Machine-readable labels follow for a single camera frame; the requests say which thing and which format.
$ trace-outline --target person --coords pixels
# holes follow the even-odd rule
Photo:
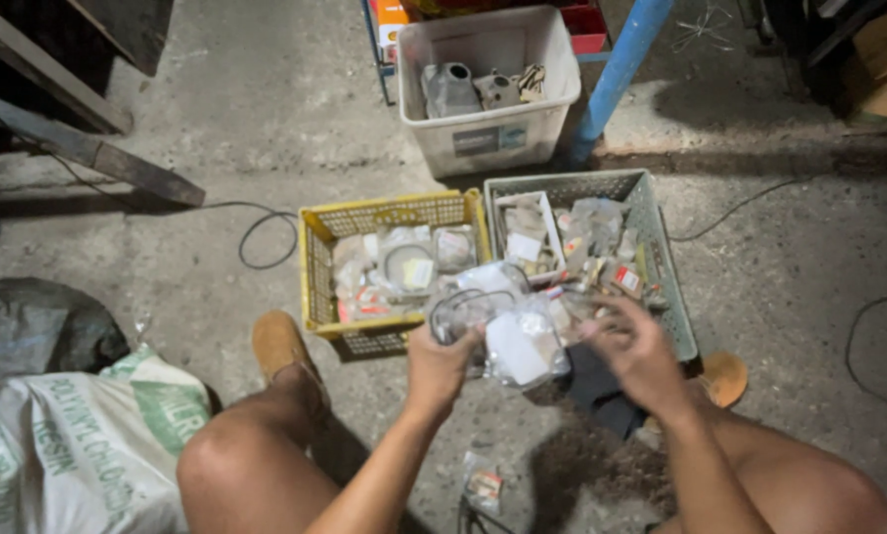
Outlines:
[[[687,382],[667,337],[627,299],[583,323],[625,393],[656,418],[678,514],[657,534],[887,533],[887,500],[838,456],[716,406],[731,377]],[[438,346],[426,326],[410,336],[407,395],[396,422],[343,489],[305,455],[328,397],[295,322],[270,311],[253,331],[268,388],[226,409],[194,435],[177,464],[193,534],[395,532],[434,434],[461,390],[471,331]]]

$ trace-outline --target hand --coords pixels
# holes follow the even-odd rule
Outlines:
[[[426,323],[411,332],[404,409],[442,423],[460,394],[470,354],[483,339],[480,330],[471,328],[456,343],[443,347],[434,341]]]
[[[694,408],[665,331],[627,298],[602,298],[611,314],[580,327],[583,340],[603,357],[622,391],[663,424]]]

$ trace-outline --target gray plastic crate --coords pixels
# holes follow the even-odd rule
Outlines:
[[[627,169],[487,179],[484,182],[484,203],[494,259],[503,257],[502,244],[497,243],[493,219],[498,213],[494,200],[532,191],[545,191],[553,207],[568,208],[578,199],[603,196],[631,206],[626,225],[638,229],[638,240],[645,247],[648,281],[660,284],[662,295],[670,303],[670,309],[661,315],[661,325],[673,336],[675,353],[679,360],[687,361],[697,357],[697,342],[690,328],[690,320],[687,319],[687,309],[667,246],[661,212],[651,188],[651,173],[646,169]]]

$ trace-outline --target white plastic bin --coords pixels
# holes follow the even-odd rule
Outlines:
[[[552,6],[500,9],[408,24],[398,35],[401,120],[435,178],[548,162],[569,106],[582,90],[562,15]],[[421,73],[460,62],[474,77],[546,67],[546,100],[458,117],[427,119]]]

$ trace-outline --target black cloth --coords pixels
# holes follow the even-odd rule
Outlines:
[[[0,380],[97,372],[129,353],[114,317],[93,297],[38,278],[0,279]]]
[[[645,424],[648,414],[622,393],[616,376],[591,347],[579,343],[566,352],[572,363],[564,385],[566,394],[588,411],[592,420],[623,440]]]

